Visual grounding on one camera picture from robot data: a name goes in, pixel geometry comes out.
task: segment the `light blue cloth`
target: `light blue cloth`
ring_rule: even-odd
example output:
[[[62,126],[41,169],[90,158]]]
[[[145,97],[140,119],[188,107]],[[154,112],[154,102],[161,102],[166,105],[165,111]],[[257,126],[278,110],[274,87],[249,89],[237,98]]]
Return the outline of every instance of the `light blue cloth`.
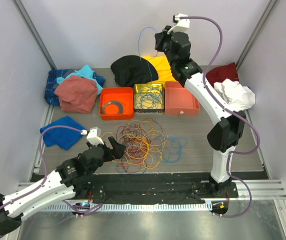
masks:
[[[80,70],[75,70],[75,72],[69,74],[67,77],[63,78],[63,77],[58,77],[56,79],[56,82],[58,84],[61,84],[65,79],[69,78],[70,76],[79,76],[79,77],[84,77],[84,78],[87,78],[87,79],[91,79],[93,81],[96,82],[96,86],[98,88],[98,92],[97,92],[97,95],[101,94],[101,91],[102,91],[102,87],[98,84],[98,82],[96,81],[96,79],[93,78],[93,74],[94,74],[94,71],[89,67],[89,65],[85,65],[83,66],[82,69]]]

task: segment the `wall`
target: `wall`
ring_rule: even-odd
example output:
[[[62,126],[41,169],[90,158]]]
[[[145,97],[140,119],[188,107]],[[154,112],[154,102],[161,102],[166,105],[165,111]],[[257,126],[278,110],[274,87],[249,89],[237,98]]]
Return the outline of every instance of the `wall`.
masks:
[[[0,193],[28,180],[50,70],[15,6],[0,0]]]
[[[286,191],[286,1],[277,5],[239,75],[256,93],[250,115],[261,135],[267,169]]]
[[[22,0],[58,68],[110,67],[124,55],[137,55],[140,31],[159,32],[177,13],[206,16],[222,27],[224,41],[215,65],[237,61],[268,0]],[[155,55],[154,31],[146,30],[140,50]],[[207,65],[218,45],[218,31],[192,20],[187,32],[192,58]]]

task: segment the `robotic arm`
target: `robotic arm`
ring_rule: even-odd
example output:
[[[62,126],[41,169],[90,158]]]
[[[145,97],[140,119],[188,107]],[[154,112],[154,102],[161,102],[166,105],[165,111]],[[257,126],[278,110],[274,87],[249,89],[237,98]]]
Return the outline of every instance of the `robotic arm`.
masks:
[[[155,49],[165,53],[174,78],[198,99],[214,124],[207,135],[214,151],[209,187],[212,194],[220,195],[231,186],[231,178],[226,170],[228,153],[235,150],[242,137],[244,122],[225,111],[221,106],[227,106],[227,103],[206,79],[203,81],[202,69],[190,58],[191,43],[184,33],[189,28],[190,20],[181,17],[187,15],[173,16],[176,25],[167,25],[162,32],[155,34]],[[243,111],[230,106],[229,109],[245,118]]]
[[[21,222],[47,206],[66,199],[84,197],[89,191],[90,175],[104,162],[122,158],[125,146],[117,143],[112,136],[108,140],[113,148],[108,148],[99,137],[99,128],[90,129],[86,135],[89,149],[78,154],[77,157],[64,161],[56,170],[47,175],[43,184],[42,179],[11,195],[0,194],[0,206],[11,202],[0,210],[1,236],[17,229]],[[42,187],[37,191],[20,200],[13,201],[13,199],[34,190],[39,185]]]

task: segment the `gray floor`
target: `gray floor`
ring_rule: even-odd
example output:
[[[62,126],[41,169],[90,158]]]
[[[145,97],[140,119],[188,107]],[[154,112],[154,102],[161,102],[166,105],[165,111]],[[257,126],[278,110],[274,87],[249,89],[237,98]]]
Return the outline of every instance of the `gray floor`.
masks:
[[[247,201],[232,201],[227,214],[243,211]],[[104,212],[72,218],[67,212],[39,212],[24,222],[19,240],[285,240],[272,200],[255,200],[238,218],[206,211]]]
[[[106,78],[105,88],[116,87],[114,75],[108,68],[99,68],[95,70],[98,75]],[[130,120],[103,121],[99,115],[99,97],[96,99],[95,106],[90,114],[62,112],[59,107],[54,108],[52,121],[64,116],[70,116],[79,122],[86,129],[100,127],[102,133],[116,131],[119,126],[127,124]],[[181,160],[177,163],[160,163],[155,169],[148,170],[149,173],[172,173],[172,172],[209,172],[212,168],[212,148],[207,142],[207,134],[213,127],[212,122],[201,107],[198,116],[171,116],[161,113],[154,114],[135,114],[134,120],[143,120],[144,118],[153,118],[158,121],[163,128],[165,135],[169,137],[186,137],[188,144],[182,151]],[[243,137],[237,146],[238,151],[248,151],[254,148],[254,140],[248,126],[245,126]],[[77,156],[78,153],[87,149],[86,139],[83,137],[79,142],[65,151],[58,146],[47,147],[44,152],[49,171],[52,171],[64,160]],[[106,163],[99,168],[96,173],[115,174],[116,163]],[[262,171],[262,164],[258,153],[251,155],[234,155],[232,161],[232,170],[240,171]]]

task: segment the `orange bin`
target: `orange bin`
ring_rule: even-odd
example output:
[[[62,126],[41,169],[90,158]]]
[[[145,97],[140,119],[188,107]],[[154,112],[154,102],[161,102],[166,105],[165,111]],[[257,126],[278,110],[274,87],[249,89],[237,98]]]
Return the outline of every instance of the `orange bin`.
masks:
[[[118,114],[118,107],[110,104],[104,108],[105,114],[103,114],[103,106],[113,101],[123,106],[123,113]],[[134,117],[133,89],[131,87],[104,88],[100,97],[99,114],[105,121],[132,119]]]
[[[165,114],[190,115],[199,113],[198,100],[177,81],[165,83]]]

